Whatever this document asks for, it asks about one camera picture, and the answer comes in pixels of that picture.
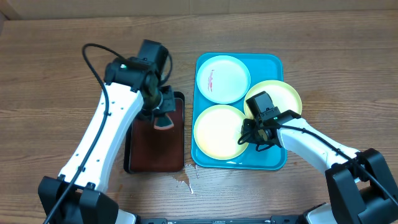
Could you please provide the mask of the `light blue plate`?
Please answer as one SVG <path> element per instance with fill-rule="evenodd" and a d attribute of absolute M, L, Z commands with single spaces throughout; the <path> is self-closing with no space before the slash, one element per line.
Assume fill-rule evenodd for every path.
<path fill-rule="evenodd" d="M 217 104 L 231 104 L 249 90 L 251 74 L 245 64 L 229 55 L 217 55 L 198 69 L 196 83 L 200 93 Z"/>

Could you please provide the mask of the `yellow plate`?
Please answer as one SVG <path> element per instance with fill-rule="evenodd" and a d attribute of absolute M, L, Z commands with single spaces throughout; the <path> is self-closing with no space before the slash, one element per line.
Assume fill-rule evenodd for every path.
<path fill-rule="evenodd" d="M 254 119 L 246 100 L 250 97 L 266 92 L 274 106 L 278 107 L 279 111 L 285 112 L 292 110 L 297 114 L 302 114 L 302 101 L 297 91 L 286 82 L 278 80 L 266 80 L 255 84 L 247 92 L 244 98 L 244 114 L 248 119 Z"/>
<path fill-rule="evenodd" d="M 195 121 L 193 137 L 205 155 L 216 160 L 240 156 L 248 147 L 238 144 L 244 113 L 230 105 L 214 105 L 204 110 Z"/>

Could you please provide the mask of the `black tray with brown water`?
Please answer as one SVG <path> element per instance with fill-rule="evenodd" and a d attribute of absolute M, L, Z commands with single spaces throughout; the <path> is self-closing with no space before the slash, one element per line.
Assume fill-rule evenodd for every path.
<path fill-rule="evenodd" d="M 169 114 L 174 126 L 155 129 L 150 121 L 135 119 L 126 133 L 124 170 L 134 172 L 178 172 L 184 166 L 185 96 L 174 93 L 176 110 Z"/>

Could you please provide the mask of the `yellow plate back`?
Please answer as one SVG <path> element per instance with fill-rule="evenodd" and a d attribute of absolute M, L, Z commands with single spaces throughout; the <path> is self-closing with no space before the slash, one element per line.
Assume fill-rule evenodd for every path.
<path fill-rule="evenodd" d="M 302 101 L 297 91 L 286 82 L 278 80 L 266 80 L 255 84 L 247 92 L 244 98 L 244 114 L 248 119 L 254 119 L 246 100 L 250 97 L 266 92 L 274 106 L 278 107 L 279 111 L 285 112 L 292 110 L 297 114 L 302 114 Z"/>

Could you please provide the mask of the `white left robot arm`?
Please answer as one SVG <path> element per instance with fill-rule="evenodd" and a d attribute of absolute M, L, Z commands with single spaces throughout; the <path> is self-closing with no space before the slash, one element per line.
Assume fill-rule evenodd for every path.
<path fill-rule="evenodd" d="M 138 223 L 137 215 L 119 208 L 106 195 L 111 168 L 122 140 L 135 118 L 148 120 L 155 130 L 175 126 L 174 93 L 165 85 L 159 59 L 116 58 L 108 65 L 95 114 L 74 155 L 56 179 L 44 177 L 39 185 L 46 223 Z"/>

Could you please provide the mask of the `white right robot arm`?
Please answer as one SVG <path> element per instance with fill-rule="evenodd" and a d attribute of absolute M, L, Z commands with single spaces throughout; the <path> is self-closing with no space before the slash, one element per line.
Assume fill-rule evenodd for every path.
<path fill-rule="evenodd" d="M 324 174 L 330 201 L 305 212 L 297 223 L 393 223 L 397 221 L 397 184 L 383 155 L 369 148 L 344 146 L 291 110 L 245 119 L 238 143 L 257 151 L 279 146 Z"/>

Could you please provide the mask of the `yellow plate front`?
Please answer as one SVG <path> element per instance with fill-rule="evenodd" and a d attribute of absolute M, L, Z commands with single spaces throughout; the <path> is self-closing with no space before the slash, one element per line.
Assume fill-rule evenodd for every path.
<path fill-rule="evenodd" d="M 238 144 L 244 113 L 230 105 L 214 105 L 204 110 L 195 121 L 193 137 L 205 155 L 216 160 L 240 156 L 248 147 Z"/>

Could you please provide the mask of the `teal plastic tray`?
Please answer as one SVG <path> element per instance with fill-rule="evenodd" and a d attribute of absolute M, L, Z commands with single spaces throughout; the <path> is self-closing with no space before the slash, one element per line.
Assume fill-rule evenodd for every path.
<path fill-rule="evenodd" d="M 219 55 L 229 55 L 242 61 L 251 74 L 251 86 L 265 80 L 284 79 L 282 62 L 271 54 L 207 52 L 198 57 L 196 69 L 198 70 L 208 59 Z M 204 154 L 192 139 L 191 156 L 199 166 L 225 169 L 279 170 L 287 161 L 287 151 L 284 148 L 272 146 L 261 152 L 257 152 L 255 148 L 254 144 L 249 144 L 238 157 L 217 160 Z"/>

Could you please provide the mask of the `green and orange sponge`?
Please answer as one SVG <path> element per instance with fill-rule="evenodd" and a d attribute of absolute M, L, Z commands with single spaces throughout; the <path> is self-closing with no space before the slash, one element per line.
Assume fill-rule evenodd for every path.
<path fill-rule="evenodd" d="M 154 119 L 154 129 L 168 130 L 174 127 L 174 122 L 168 113 L 164 113 Z"/>

